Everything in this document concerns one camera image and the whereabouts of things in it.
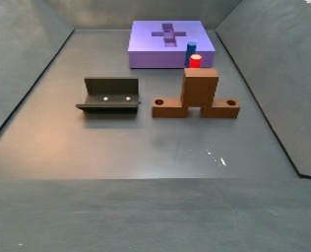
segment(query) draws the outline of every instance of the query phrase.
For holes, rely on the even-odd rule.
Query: brown block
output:
[[[237,118],[241,106],[236,98],[216,98],[212,107],[202,107],[202,118]]]
[[[213,68],[186,68],[182,83],[182,104],[212,106],[218,73]]]
[[[179,98],[153,98],[151,117],[159,118],[186,118],[187,107],[182,107]]]

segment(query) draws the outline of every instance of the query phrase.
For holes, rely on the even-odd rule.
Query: purple block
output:
[[[212,67],[214,47],[201,21],[134,21],[129,40],[130,68],[185,68],[187,43],[196,42],[201,67]]]

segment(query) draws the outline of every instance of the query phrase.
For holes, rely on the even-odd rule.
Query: table surface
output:
[[[213,31],[216,97],[241,102],[237,119],[151,118],[151,98],[181,95],[182,69],[127,67],[130,31],[76,31],[0,132],[0,178],[296,178],[246,84]],[[84,77],[137,77],[138,113],[75,108]]]

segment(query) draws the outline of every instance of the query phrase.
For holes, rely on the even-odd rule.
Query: orange block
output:
[[[186,118],[187,117],[187,107],[182,107],[182,102],[179,98],[171,97],[155,97],[151,103],[151,117],[159,118]]]
[[[202,118],[237,118],[241,106],[236,98],[216,98],[213,105],[202,107]]]

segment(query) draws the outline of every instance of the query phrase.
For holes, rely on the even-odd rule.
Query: blue cylinder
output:
[[[196,42],[187,43],[187,50],[186,50],[186,59],[185,59],[185,67],[190,67],[190,58],[196,51]]]

